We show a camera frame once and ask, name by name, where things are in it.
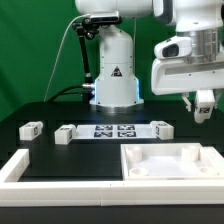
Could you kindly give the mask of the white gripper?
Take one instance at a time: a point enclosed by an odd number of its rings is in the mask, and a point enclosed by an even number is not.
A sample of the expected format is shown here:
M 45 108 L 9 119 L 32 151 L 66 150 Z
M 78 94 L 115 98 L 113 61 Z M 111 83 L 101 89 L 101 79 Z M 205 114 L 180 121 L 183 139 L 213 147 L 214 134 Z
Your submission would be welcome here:
M 215 105 L 224 88 L 224 62 L 186 64 L 182 59 L 155 59 L 151 72 L 151 89 L 156 95 L 182 93 L 182 100 L 188 112 L 192 104 L 188 92 L 214 90 Z

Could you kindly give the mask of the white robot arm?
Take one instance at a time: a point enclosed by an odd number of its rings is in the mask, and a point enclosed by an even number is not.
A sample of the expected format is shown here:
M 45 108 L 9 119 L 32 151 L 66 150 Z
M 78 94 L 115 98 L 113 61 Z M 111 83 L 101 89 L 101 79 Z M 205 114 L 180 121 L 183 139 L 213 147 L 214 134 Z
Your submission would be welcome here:
M 118 29 L 123 18 L 154 15 L 176 35 L 154 48 L 151 88 L 156 95 L 204 93 L 224 88 L 223 0 L 75 0 L 87 35 L 100 35 L 100 74 L 92 107 L 109 112 L 141 105 L 133 72 L 133 41 Z

